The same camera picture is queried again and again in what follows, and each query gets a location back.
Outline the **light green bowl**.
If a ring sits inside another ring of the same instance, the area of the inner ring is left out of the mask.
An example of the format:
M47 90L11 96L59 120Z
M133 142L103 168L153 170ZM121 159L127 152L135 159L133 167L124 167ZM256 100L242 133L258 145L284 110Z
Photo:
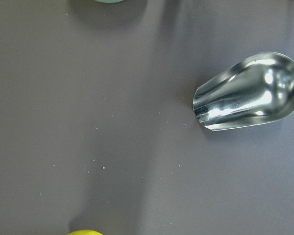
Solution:
M122 2L123 0L95 0L97 2L102 2L102 3L118 3Z

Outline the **metal ice scoop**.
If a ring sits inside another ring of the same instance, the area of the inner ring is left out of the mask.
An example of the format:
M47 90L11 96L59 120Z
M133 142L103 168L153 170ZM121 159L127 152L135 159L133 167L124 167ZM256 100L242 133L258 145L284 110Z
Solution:
M212 131L268 124L294 112L294 60L261 52L213 77L195 91L193 111Z

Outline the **yellow lemon outer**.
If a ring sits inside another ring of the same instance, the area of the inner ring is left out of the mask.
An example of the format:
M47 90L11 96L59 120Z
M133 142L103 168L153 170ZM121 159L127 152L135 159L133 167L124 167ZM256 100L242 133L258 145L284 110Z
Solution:
M67 235L102 235L94 230L78 230L68 233Z

